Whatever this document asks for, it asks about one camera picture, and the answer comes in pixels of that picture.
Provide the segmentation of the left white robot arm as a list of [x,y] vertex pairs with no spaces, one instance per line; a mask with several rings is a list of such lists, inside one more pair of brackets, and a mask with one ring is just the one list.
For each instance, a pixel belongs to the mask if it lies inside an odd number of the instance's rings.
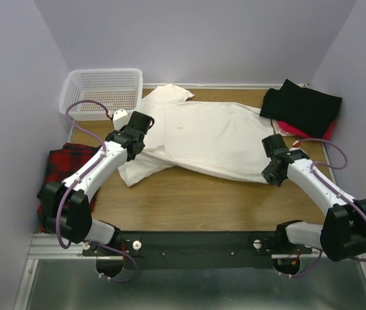
[[41,225],[57,235],[62,248],[92,242],[106,255],[119,249],[120,229],[94,219],[91,200],[115,170],[143,151],[145,135],[154,124],[154,118],[141,112],[115,112],[114,130],[96,154],[68,178],[45,186]]

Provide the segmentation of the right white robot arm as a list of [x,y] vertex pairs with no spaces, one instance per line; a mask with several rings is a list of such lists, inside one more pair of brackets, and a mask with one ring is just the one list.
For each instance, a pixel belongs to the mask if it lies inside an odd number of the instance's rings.
[[270,163],[261,175],[267,183],[281,186],[285,180],[298,185],[324,214],[323,224],[301,220],[277,226],[274,247],[288,253],[296,245],[320,251],[333,262],[353,259],[366,262],[366,199],[358,200],[329,180],[319,163],[300,149],[300,141],[287,147],[279,134],[262,140]]

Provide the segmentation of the white t shirt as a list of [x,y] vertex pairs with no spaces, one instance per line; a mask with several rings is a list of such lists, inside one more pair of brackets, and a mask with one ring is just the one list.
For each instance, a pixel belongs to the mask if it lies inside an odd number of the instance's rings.
[[150,175],[179,166],[227,180],[265,183],[269,164],[262,140],[274,133],[260,109],[237,102],[195,101],[175,85],[158,86],[136,111],[155,124],[144,150],[118,172],[131,187]]

